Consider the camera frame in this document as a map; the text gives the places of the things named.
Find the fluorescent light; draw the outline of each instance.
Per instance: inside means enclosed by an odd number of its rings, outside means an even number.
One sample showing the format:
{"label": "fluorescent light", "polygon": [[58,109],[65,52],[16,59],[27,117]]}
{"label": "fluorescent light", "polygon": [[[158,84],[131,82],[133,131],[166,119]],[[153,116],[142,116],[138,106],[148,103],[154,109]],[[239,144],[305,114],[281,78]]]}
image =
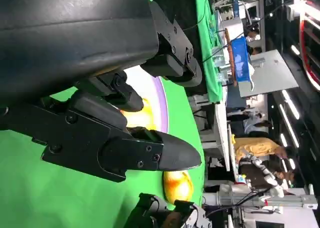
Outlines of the fluorescent light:
{"label": "fluorescent light", "polygon": [[312,19],[310,19],[309,17],[305,16],[304,19],[309,22],[311,25],[313,25],[315,28],[317,28],[318,30],[320,30],[320,26],[315,23]]}
{"label": "fluorescent light", "polygon": [[306,72],[306,76],[308,77],[309,81],[313,85],[314,88],[316,88],[320,92],[320,85],[311,77],[309,72]]}
{"label": "fluorescent light", "polygon": [[296,106],[294,105],[294,103],[293,103],[292,100],[290,99],[290,96],[289,96],[288,92],[287,92],[285,89],[283,89],[283,90],[282,90],[282,94],[283,94],[283,96],[284,96],[284,98],[285,98],[285,101],[288,103],[288,105],[289,105],[289,107],[290,107],[290,110],[292,111],[294,117],[295,117],[297,120],[299,120],[300,114],[299,114]]}
{"label": "fluorescent light", "polygon": [[283,165],[284,171],[287,173],[288,169],[287,169],[286,162],[284,159],[282,159],[282,165]]}
{"label": "fluorescent light", "polygon": [[290,162],[290,166],[291,166],[292,170],[294,170],[296,168],[296,164],[295,164],[294,160],[290,158],[289,162]]}
{"label": "fluorescent light", "polygon": [[315,153],[313,152],[313,150],[311,148],[310,148],[310,152],[311,152],[311,155],[312,155],[314,161],[316,162],[317,161],[317,157],[316,157]]}
{"label": "fluorescent light", "polygon": [[284,134],[280,134],[280,139],[281,139],[281,142],[283,144],[284,147],[287,147],[288,146],[288,143],[287,143],[287,140],[285,138],[285,135]]}
{"label": "fluorescent light", "polygon": [[284,109],[284,107],[282,106],[282,104],[280,104],[279,107],[280,107],[280,111],[281,111],[281,113],[282,113],[282,116],[283,116],[283,118],[284,118],[284,121],[285,121],[285,123],[286,123],[286,126],[288,127],[288,130],[289,130],[289,132],[290,132],[290,135],[291,135],[291,137],[292,137],[292,139],[293,139],[294,145],[295,145],[295,147],[299,148],[298,139],[297,139],[297,137],[296,137],[296,135],[295,135],[295,133],[294,133],[294,130],[292,129],[292,126],[291,126],[291,124],[290,124],[290,122],[289,122],[289,119],[288,119],[288,117],[287,117],[287,115],[286,115],[285,109]]}
{"label": "fluorescent light", "polygon": [[300,51],[297,49],[297,47],[295,47],[294,45],[291,45],[291,50],[297,55],[300,55]]}
{"label": "fluorescent light", "polygon": [[294,3],[294,10],[300,13],[301,11],[304,11],[312,18],[320,21],[320,11],[318,9],[312,7],[311,5],[308,5],[307,3],[301,0],[293,0],[293,3]]}

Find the green table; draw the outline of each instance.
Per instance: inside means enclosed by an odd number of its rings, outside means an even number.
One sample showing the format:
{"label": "green table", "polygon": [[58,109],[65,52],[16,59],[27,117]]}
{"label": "green table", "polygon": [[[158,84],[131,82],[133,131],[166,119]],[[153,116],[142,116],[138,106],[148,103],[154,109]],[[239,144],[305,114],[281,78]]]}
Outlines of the green table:
{"label": "green table", "polygon": [[[212,55],[212,48],[218,46],[215,15],[211,14],[208,0],[196,0],[198,30],[201,43],[202,60]],[[216,103],[222,100],[222,85],[217,81],[218,68],[210,58],[203,63],[206,88],[209,101]]]}
{"label": "green table", "polygon": [[[204,160],[198,130],[183,87],[163,81],[169,133],[197,148]],[[69,89],[55,96],[66,100]],[[128,171],[114,183],[40,160],[43,146],[31,138],[0,131],[0,219],[4,228],[121,228],[139,194],[163,194],[162,172]],[[189,171],[192,201],[200,204],[205,166]]]}

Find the robotic arm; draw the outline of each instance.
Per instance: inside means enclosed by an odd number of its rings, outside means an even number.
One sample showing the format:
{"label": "robotic arm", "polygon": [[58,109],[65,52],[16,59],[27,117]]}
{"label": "robotic arm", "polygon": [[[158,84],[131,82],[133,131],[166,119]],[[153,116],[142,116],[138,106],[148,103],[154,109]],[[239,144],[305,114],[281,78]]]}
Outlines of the robotic arm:
{"label": "robotic arm", "polygon": [[245,152],[247,154],[247,157],[250,158],[251,163],[261,170],[261,172],[264,175],[264,180],[272,186],[272,188],[269,191],[270,195],[264,197],[263,199],[266,200],[270,197],[285,197],[284,189],[278,184],[276,177],[272,174],[272,172],[268,170],[268,168],[262,163],[262,161],[259,158],[249,154],[246,150]]}
{"label": "robotic arm", "polygon": [[175,201],[175,209],[152,194],[140,194],[140,200],[129,215],[124,228],[212,228],[206,212],[193,202]]}
{"label": "robotic arm", "polygon": [[[115,108],[143,108],[126,83],[123,70],[132,66],[185,87],[202,80],[192,44],[155,2],[0,2],[1,130],[44,145],[46,162],[114,182],[124,181],[129,169],[178,171],[201,164],[190,144],[126,128]],[[78,91],[66,102],[49,96],[72,86]]]}

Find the blue container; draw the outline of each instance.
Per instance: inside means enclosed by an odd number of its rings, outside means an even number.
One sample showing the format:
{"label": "blue container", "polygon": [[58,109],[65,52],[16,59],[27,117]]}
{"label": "blue container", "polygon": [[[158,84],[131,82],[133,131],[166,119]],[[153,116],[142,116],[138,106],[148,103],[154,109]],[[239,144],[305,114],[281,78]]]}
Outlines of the blue container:
{"label": "blue container", "polygon": [[247,42],[244,36],[231,42],[237,82],[249,82]]}

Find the wire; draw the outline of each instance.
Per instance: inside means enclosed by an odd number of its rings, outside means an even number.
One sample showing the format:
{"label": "wire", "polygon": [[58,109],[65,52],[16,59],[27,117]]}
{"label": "wire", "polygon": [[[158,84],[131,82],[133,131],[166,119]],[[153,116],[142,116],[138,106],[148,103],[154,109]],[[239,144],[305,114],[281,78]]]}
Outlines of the wire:
{"label": "wire", "polygon": [[187,30],[190,30],[190,29],[192,29],[192,28],[195,28],[195,27],[197,27],[202,21],[203,21],[203,19],[205,18],[205,16],[206,16],[206,8],[207,8],[207,0],[204,0],[204,11],[203,11],[203,16],[201,17],[201,19],[196,23],[196,24],[194,24],[193,26],[190,26],[190,27],[188,27],[188,28],[184,28],[184,29],[182,29],[183,31],[187,31]]}
{"label": "wire", "polygon": [[[276,10],[278,10],[279,8],[282,8],[283,5],[287,2],[289,2],[291,0],[286,0],[285,2],[281,3],[280,5],[278,5],[276,8],[274,8],[272,11],[270,11],[269,13],[273,13]],[[266,16],[263,16],[260,20],[258,20],[258,22],[261,22],[262,20],[265,19]],[[242,36],[245,32],[240,33],[236,38],[232,39],[231,42],[233,42],[234,40],[238,39],[240,36]],[[215,53],[213,53],[212,55],[210,55],[209,57],[205,58],[202,63],[205,63],[207,60],[209,60],[210,58],[212,58],[215,54],[217,54],[218,52],[220,52],[221,50],[223,50],[224,48],[226,48],[228,46],[228,44],[222,46],[220,49],[218,49]]]}
{"label": "wire", "polygon": [[262,195],[262,194],[264,194],[265,192],[267,192],[267,191],[269,191],[269,190],[270,190],[270,188],[265,189],[265,190],[260,191],[260,192],[257,192],[257,193],[255,193],[255,194],[247,197],[248,195],[250,195],[250,194],[252,193],[252,191],[251,191],[251,192],[249,192],[245,197],[243,197],[238,203],[236,203],[236,204],[234,204],[234,205],[227,205],[227,206],[221,207],[221,208],[219,208],[219,209],[213,210],[213,211],[209,212],[209,213],[206,215],[206,217],[209,217],[209,216],[211,216],[213,213],[216,213],[216,212],[224,211],[224,210],[227,210],[227,209],[230,209],[230,208],[234,208],[234,207],[239,207],[239,206],[241,206],[243,203],[245,203],[245,202],[253,199],[254,197],[257,197],[257,196],[259,196],[259,195]]}

